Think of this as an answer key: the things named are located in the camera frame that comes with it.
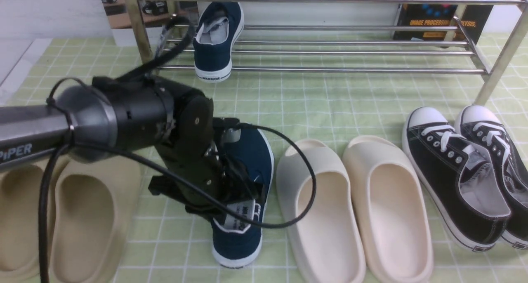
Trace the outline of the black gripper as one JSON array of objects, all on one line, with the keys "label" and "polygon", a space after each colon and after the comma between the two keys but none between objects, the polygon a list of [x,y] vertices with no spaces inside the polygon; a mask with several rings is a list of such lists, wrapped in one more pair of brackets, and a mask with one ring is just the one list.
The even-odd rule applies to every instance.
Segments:
[{"label": "black gripper", "polygon": [[264,200],[264,184],[250,178],[249,165],[236,159],[229,130],[238,119],[213,116],[213,101],[194,96],[175,106],[176,126],[155,146],[166,168],[223,205]]}]

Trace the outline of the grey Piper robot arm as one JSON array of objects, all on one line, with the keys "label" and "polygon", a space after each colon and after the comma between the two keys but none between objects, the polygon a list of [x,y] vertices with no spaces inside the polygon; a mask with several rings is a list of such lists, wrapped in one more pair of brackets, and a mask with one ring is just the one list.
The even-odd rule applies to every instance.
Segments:
[{"label": "grey Piper robot arm", "polygon": [[219,217],[211,200],[232,205],[265,197],[249,168],[227,153],[227,142],[241,140],[239,120],[213,113],[213,100],[201,90],[166,78],[95,78],[41,106],[2,107],[1,170],[42,160],[64,145],[82,163],[111,153],[79,144],[129,152],[153,146],[178,178],[154,176],[149,191],[183,203],[189,213]]}]

